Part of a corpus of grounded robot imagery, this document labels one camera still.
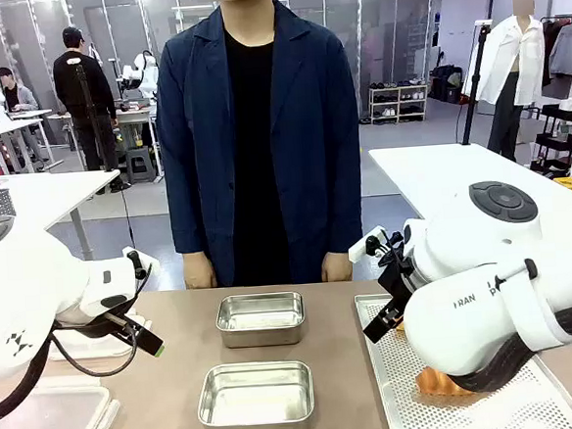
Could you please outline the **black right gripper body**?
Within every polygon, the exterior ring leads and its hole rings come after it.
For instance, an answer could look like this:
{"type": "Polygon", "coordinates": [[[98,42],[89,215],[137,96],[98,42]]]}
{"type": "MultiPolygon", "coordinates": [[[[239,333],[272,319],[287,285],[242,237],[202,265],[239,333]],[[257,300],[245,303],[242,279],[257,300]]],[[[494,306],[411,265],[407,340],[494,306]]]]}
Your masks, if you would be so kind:
{"type": "Polygon", "coordinates": [[[379,261],[383,266],[378,284],[391,296],[386,310],[404,310],[415,291],[410,279],[414,267],[410,258],[405,258],[401,249],[393,249],[379,261]]]}

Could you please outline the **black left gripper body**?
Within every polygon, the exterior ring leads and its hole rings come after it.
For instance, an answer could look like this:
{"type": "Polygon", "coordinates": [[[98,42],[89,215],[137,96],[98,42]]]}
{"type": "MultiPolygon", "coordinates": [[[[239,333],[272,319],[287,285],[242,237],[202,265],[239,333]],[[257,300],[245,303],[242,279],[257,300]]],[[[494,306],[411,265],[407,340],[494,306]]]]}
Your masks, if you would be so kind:
{"type": "Polygon", "coordinates": [[[113,337],[126,345],[133,344],[135,340],[138,341],[141,334],[146,330],[143,324],[138,323],[130,316],[115,313],[102,314],[86,325],[69,325],[55,321],[52,328],[57,333],[74,332],[91,340],[113,337]]]}

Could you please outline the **person's left hand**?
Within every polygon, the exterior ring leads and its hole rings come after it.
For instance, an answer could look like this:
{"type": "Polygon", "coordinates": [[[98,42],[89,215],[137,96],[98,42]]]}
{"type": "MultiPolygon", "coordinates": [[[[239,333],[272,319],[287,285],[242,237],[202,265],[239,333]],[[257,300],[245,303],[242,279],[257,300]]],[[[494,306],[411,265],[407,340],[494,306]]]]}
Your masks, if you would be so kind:
{"type": "Polygon", "coordinates": [[[353,264],[345,253],[327,253],[321,266],[322,282],[350,282],[353,279],[353,264]]]}

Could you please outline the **person's right hand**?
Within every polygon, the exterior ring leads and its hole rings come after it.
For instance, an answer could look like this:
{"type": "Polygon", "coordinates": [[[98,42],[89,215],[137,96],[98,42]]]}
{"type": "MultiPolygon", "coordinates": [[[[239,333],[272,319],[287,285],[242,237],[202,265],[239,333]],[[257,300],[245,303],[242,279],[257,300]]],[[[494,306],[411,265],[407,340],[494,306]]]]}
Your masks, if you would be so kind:
{"type": "Polygon", "coordinates": [[[212,289],[217,287],[215,269],[203,252],[182,255],[183,280],[187,289],[212,289]]]}

